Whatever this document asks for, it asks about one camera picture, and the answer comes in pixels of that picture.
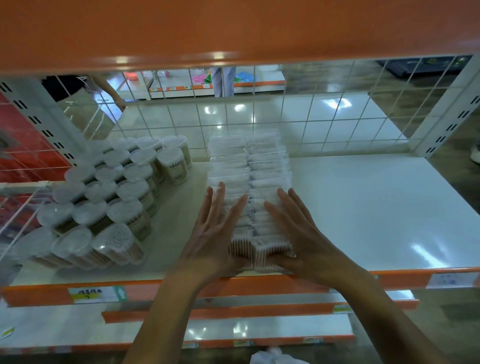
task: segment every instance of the cotton swab package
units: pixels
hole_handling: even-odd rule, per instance
[[[247,193],[249,198],[233,232],[229,253],[250,261],[245,269],[280,270],[269,265],[273,254],[295,256],[290,242],[281,235],[270,214],[268,201],[281,207],[277,189],[291,187],[292,173],[286,147],[278,130],[259,133],[218,133],[208,144],[210,171],[207,185],[225,183],[223,213]]]

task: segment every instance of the orange shelf frame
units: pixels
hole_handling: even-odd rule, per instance
[[[81,73],[480,51],[480,2],[5,1],[1,74]],[[159,36],[163,31],[166,36]]]

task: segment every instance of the hand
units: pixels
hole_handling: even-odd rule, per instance
[[[223,182],[218,184],[215,194],[211,187],[207,188],[192,235],[174,269],[174,272],[191,277],[200,288],[249,263],[246,258],[228,254],[233,229],[245,207],[247,195],[244,194],[221,221],[224,197]]]
[[[315,225],[307,207],[293,188],[277,191],[284,210],[269,202],[264,206],[292,243],[295,258],[273,255],[269,261],[300,277],[338,290],[358,274],[369,274],[335,247]]]

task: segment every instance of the shelf label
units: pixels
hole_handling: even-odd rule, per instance
[[[125,286],[68,288],[73,303],[128,301]]]
[[[434,273],[427,284],[427,288],[473,287],[479,274],[479,272]]]

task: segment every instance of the shoe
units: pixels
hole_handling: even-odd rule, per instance
[[[472,150],[472,154],[470,154],[470,159],[473,162],[480,164],[480,150],[478,150],[478,148]]]

